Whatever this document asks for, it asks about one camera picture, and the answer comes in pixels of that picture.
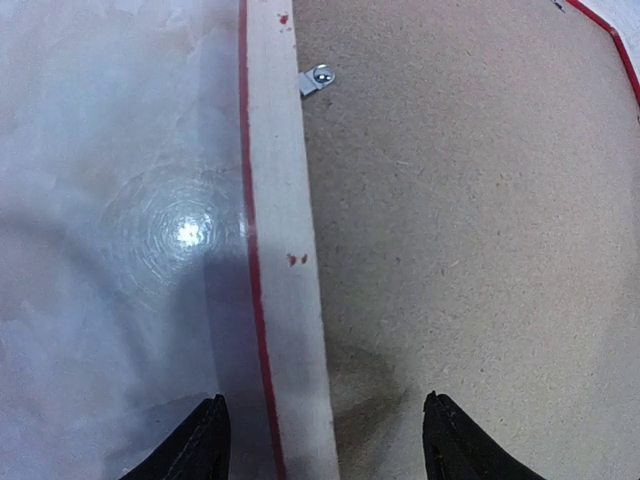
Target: red stripe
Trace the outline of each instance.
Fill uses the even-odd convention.
[[[278,413],[276,410],[276,397],[271,379],[271,366],[269,364],[269,351],[267,349],[267,330],[262,307],[262,285],[260,284],[260,257],[258,255],[258,231],[256,228],[256,206],[253,195],[253,172],[251,168],[251,136],[249,128],[249,65],[247,56],[247,0],[240,0],[239,16],[239,55],[240,64],[240,131],[242,135],[242,173],[244,178],[244,196],[247,204],[248,244],[249,244],[249,270],[251,272],[251,289],[253,293],[253,310],[256,319],[256,331],[258,335],[258,352],[260,355],[260,368],[262,370],[262,383],[264,396],[267,403],[267,414],[271,427],[271,443],[278,471],[278,478],[286,478],[284,455],[280,441],[280,429],[278,427]]]
[[[602,17],[597,15],[593,10],[584,5],[580,0],[567,0],[567,3],[580,10],[611,35],[613,43],[615,43],[616,48],[618,49],[618,54],[624,64],[624,69],[627,71],[627,76],[631,82],[631,87],[633,88],[633,93],[636,96],[636,101],[638,102],[638,105],[640,105],[640,82],[638,82],[638,76],[636,75],[636,71],[631,63],[631,58],[629,58],[627,49],[624,48],[624,43],[622,42],[622,38],[620,38],[618,31],[609,25]]]

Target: screw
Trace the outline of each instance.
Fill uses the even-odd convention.
[[[327,65],[318,65],[313,69],[313,79],[321,84],[331,83],[336,78],[331,67]]]

